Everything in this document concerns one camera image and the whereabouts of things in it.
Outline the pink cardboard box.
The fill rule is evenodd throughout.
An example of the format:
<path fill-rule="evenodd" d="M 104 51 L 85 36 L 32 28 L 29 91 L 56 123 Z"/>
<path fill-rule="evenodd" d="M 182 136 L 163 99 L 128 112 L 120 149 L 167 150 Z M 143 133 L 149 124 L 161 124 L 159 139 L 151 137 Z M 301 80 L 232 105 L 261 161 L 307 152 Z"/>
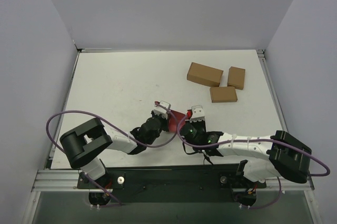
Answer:
<path fill-rule="evenodd" d="M 175 116 L 175 118 L 173 118 L 173 116 L 170 114 L 170 118 L 168 120 L 168 131 L 170 133 L 175 133 L 177 125 L 180 123 L 181 120 L 183 120 L 183 122 L 179 126 L 178 130 L 180 130 L 180 128 L 185 124 L 185 120 L 183 119 L 185 117 L 185 114 L 175 110 L 171 110 L 171 112 Z"/>

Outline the small brown box right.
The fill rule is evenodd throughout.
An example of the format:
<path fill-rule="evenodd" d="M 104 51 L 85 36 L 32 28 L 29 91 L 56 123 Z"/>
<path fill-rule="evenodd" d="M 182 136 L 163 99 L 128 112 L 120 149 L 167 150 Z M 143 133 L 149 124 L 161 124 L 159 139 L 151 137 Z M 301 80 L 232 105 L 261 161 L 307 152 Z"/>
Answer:
<path fill-rule="evenodd" d="M 227 86 L 232 86 L 237 90 L 243 90 L 244 81 L 245 69 L 231 66 L 227 77 Z"/>

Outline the large brown cardboard box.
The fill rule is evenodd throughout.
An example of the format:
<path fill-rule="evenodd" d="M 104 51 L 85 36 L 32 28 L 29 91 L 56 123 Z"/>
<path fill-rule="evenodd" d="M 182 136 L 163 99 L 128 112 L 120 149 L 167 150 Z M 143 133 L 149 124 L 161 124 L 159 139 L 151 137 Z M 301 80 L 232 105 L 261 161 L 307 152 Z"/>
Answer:
<path fill-rule="evenodd" d="M 192 62 L 186 79 L 208 87 L 219 87 L 222 76 L 223 70 Z"/>

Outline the brown cardboard box front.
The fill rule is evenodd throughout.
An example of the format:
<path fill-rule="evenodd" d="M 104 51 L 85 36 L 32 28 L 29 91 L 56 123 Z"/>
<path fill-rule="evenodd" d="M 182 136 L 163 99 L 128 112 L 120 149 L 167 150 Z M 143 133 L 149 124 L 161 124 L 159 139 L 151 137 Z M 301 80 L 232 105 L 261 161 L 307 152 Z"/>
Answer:
<path fill-rule="evenodd" d="M 212 103 L 236 102 L 237 95 L 233 86 L 211 87 L 210 96 Z"/>

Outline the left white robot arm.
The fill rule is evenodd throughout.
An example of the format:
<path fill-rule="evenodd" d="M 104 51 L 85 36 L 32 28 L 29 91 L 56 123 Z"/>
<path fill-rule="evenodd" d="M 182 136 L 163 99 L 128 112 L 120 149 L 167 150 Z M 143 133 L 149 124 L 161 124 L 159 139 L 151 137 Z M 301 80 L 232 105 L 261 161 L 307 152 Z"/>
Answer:
<path fill-rule="evenodd" d="M 97 188 L 104 187 L 108 175 L 98 155 L 105 149 L 117 150 L 128 155 L 136 155 L 147 149 L 148 145 L 169 130 L 172 118 L 168 113 L 152 111 L 151 117 L 140 127 L 134 128 L 130 135 L 119 136 L 105 128 L 102 121 L 93 118 L 69 130 L 60 137 L 60 143 L 71 168 L 80 169 L 89 175 L 89 181 Z"/>

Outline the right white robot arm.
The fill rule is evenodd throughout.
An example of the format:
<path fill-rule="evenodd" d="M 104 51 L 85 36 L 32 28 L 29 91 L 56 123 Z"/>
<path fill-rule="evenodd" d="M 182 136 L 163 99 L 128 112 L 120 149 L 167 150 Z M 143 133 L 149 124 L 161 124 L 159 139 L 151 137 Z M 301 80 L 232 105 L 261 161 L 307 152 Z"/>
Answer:
<path fill-rule="evenodd" d="M 180 136 L 194 151 L 207 157 L 239 156 L 243 160 L 236 172 L 251 182 L 283 177 L 304 184 L 309 176 L 312 150 L 289 133 L 277 130 L 274 135 L 244 137 L 221 131 L 206 131 L 204 121 L 186 122 Z"/>

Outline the aluminium frame rail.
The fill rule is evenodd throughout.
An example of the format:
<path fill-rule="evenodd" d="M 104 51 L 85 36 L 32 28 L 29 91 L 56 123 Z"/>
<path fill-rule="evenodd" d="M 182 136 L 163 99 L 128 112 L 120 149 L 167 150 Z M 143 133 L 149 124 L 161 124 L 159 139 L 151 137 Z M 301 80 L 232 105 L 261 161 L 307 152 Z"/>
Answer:
<path fill-rule="evenodd" d="M 78 171 L 75 170 L 38 170 L 32 186 L 32 192 L 78 192 L 98 191 L 97 189 L 78 189 Z M 305 184 L 297 184 L 284 178 L 280 179 L 282 190 L 287 191 L 311 191 L 315 187 L 309 180 Z"/>

